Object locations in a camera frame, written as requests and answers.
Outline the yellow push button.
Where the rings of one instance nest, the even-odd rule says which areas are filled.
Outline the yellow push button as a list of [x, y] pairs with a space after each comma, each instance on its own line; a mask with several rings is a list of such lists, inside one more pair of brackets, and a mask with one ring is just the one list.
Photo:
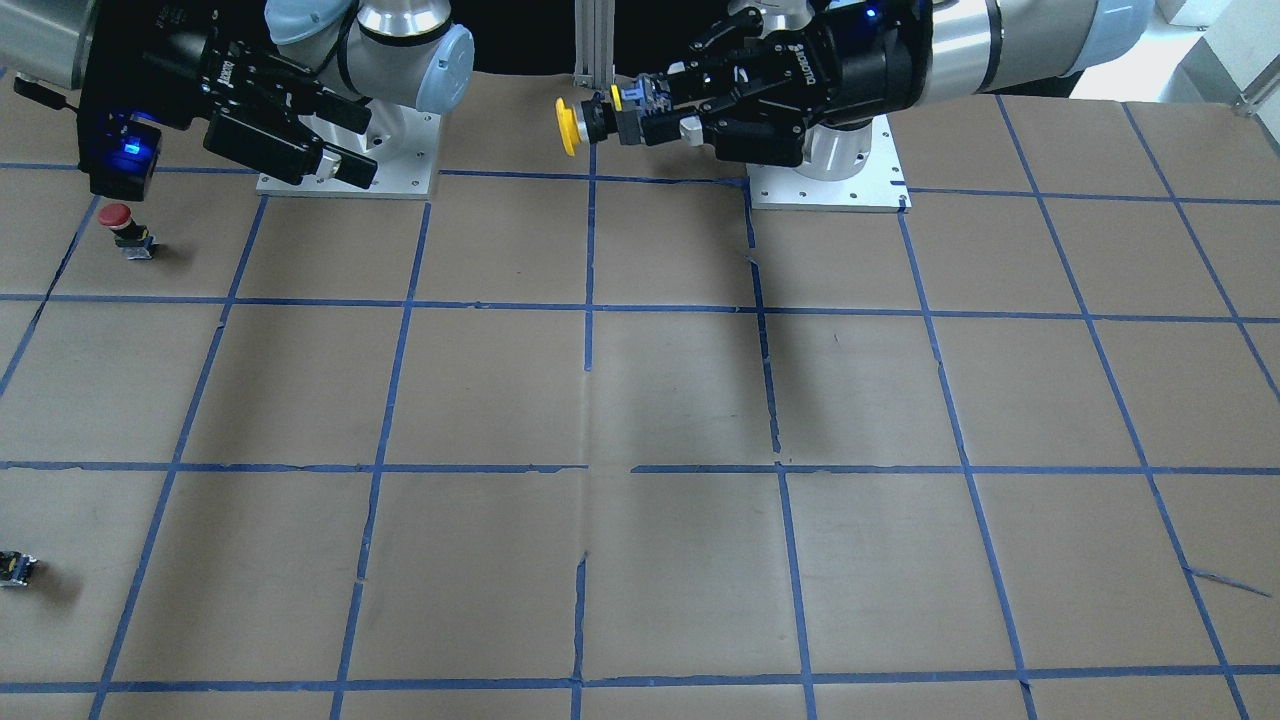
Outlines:
[[667, 76], [641, 73], [627, 85], [611, 85], [580, 102], [559, 97], [554, 117], [562, 147], [573, 158], [580, 145], [612, 136], [626, 146], [681, 140], [685, 114], [675, 106]]

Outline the red push button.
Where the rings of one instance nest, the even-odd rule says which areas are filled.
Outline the red push button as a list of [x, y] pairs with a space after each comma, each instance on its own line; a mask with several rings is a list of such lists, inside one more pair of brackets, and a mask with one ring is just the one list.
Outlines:
[[156, 242], [147, 225], [140, 224], [123, 202], [110, 202], [99, 209], [97, 223], [114, 237], [114, 245], [127, 260], [147, 261], [154, 258]]

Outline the small black contact block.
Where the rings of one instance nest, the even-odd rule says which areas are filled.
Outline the small black contact block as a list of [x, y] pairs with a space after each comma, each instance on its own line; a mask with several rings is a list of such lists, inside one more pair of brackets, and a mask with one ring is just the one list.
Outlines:
[[27, 587], [40, 560], [29, 553], [13, 550], [1, 551], [1, 588]]

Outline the aluminium frame post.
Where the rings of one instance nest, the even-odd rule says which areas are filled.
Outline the aluminium frame post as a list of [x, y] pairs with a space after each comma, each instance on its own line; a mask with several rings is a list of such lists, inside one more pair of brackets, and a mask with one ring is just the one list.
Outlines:
[[577, 0], [573, 3], [573, 83], [576, 86], [604, 92], [616, 82], [614, 31], [616, 1]]

